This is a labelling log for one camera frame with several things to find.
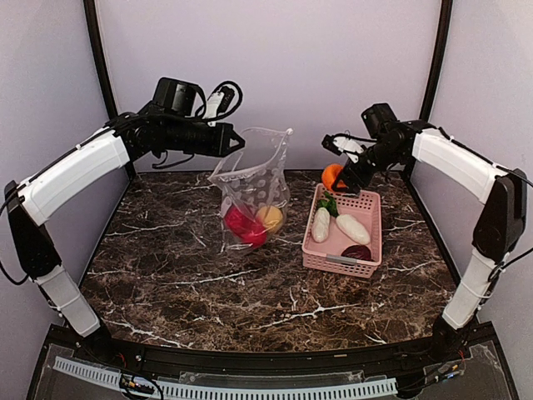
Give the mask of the orange toy tangerine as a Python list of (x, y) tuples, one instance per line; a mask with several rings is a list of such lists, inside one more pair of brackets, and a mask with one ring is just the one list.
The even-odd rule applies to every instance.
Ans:
[(328, 165), (321, 174), (321, 181), (325, 188), (332, 190), (332, 185), (341, 173), (343, 166), (338, 163)]

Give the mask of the green toy leaf vegetable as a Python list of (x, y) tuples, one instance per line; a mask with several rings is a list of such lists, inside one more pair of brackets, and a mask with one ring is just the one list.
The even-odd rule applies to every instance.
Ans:
[(317, 207), (324, 208), (331, 217), (338, 217), (339, 212), (337, 210), (336, 199), (329, 192), (324, 192), (324, 196), (324, 198), (321, 198), (317, 202)]

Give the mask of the white toy radish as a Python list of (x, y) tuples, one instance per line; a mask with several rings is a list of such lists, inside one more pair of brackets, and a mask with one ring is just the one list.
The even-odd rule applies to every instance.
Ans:
[(340, 214), (336, 218), (336, 225), (355, 243), (367, 245), (371, 242), (370, 233), (366, 230), (365, 226), (352, 215)]
[(311, 235), (315, 242), (323, 243), (329, 236), (331, 215), (325, 207), (319, 207), (311, 225)]

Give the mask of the clear zip top bag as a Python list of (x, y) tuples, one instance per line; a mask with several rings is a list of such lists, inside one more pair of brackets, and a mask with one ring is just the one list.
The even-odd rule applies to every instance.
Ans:
[[(246, 141), (245, 147), (223, 158), (208, 178), (222, 193), (219, 215), (224, 251), (249, 253), (259, 248), (242, 243), (226, 227), (223, 217), (230, 206), (236, 206), (249, 218), (256, 218), (261, 207), (272, 205), (282, 210), (283, 225), (285, 224), (291, 199), (285, 179), (285, 166), (293, 133), (291, 128), (277, 131), (249, 127), (241, 131), (240, 136)], [(267, 240), (263, 245), (279, 231), (275, 234), (267, 232)]]

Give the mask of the dark red toy beet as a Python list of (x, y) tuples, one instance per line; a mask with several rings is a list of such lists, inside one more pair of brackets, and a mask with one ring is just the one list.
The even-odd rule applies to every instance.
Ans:
[(346, 248), (341, 256), (344, 258), (354, 258), (362, 261), (372, 261), (371, 250), (365, 245), (352, 245)]

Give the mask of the yellow toy lemon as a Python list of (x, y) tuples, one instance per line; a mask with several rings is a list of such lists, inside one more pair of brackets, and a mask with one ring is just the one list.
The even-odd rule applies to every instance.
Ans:
[(277, 233), (284, 223), (282, 210), (272, 205), (261, 207), (256, 213), (256, 218), (269, 234)]

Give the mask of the red toy apple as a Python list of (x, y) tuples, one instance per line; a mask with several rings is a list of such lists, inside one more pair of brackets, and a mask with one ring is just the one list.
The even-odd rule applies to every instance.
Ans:
[(249, 218), (236, 206), (230, 206), (223, 217), (226, 227), (242, 243), (259, 248), (267, 241), (267, 230), (256, 218)]

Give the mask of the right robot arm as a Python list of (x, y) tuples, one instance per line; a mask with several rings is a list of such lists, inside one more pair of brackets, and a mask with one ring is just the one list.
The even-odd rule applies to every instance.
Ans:
[(466, 340), (472, 318), (514, 262), (509, 256), (526, 229), (527, 190), (532, 183), (520, 169), (492, 162), (441, 127), (423, 120), (400, 121), (386, 103), (372, 105), (361, 118), (368, 139), (341, 132), (322, 140), (325, 149), (347, 157), (331, 184), (333, 191), (358, 194), (376, 173), (414, 159), (445, 174), (483, 206), (466, 271), (425, 344), (427, 357), (441, 362)]

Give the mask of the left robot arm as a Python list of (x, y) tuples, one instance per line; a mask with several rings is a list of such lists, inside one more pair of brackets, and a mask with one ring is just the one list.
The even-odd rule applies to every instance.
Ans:
[(178, 151), (224, 158), (245, 141), (225, 119), (242, 104), (233, 81), (217, 85), (210, 95), (194, 83), (162, 77), (152, 99), (138, 112), (124, 112), (60, 158), (4, 189), (6, 212), (18, 261), (27, 279), (67, 320), (84, 347), (100, 363), (117, 357), (117, 344), (104, 333), (100, 317), (62, 265), (46, 222), (64, 204), (100, 178), (152, 153)]

